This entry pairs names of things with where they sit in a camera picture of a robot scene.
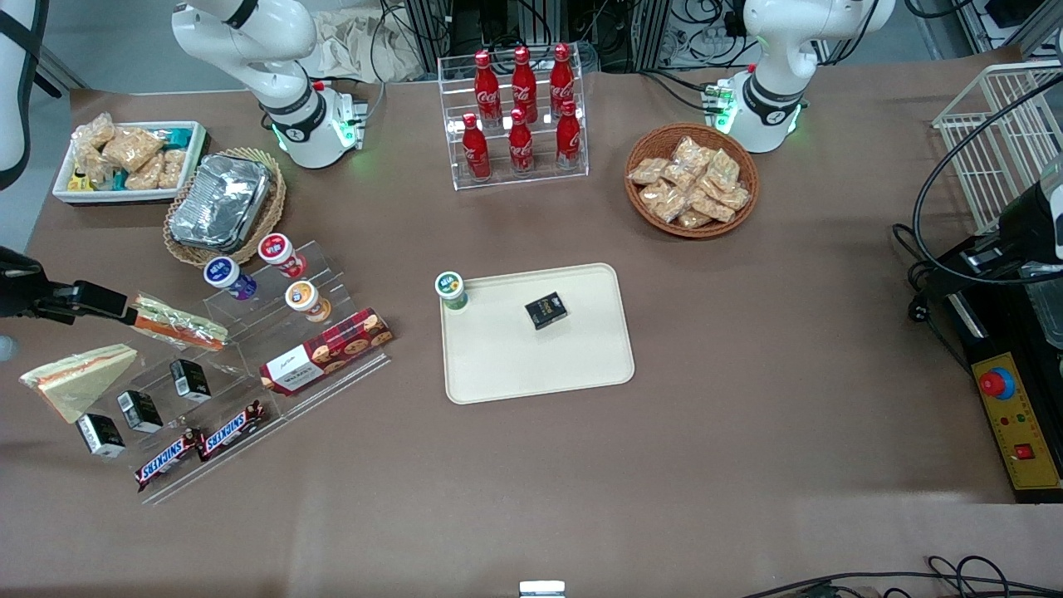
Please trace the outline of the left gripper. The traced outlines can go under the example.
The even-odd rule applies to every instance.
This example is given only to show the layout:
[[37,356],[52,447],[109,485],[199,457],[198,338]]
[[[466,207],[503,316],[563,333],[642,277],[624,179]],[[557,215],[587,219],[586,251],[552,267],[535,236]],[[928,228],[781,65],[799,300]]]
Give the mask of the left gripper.
[[1017,260],[1062,260],[1062,156],[1041,171],[1040,187],[1029,187],[999,216],[999,242]]

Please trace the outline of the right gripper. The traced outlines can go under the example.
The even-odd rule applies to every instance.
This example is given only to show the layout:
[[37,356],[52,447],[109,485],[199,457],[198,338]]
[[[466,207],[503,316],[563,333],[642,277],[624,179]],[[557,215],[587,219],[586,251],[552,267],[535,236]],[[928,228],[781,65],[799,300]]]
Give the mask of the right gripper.
[[40,262],[11,247],[1,247],[1,318],[38,317],[58,323],[75,323],[77,315],[99,317],[135,326],[138,313],[129,306],[125,294],[92,281],[43,285]]

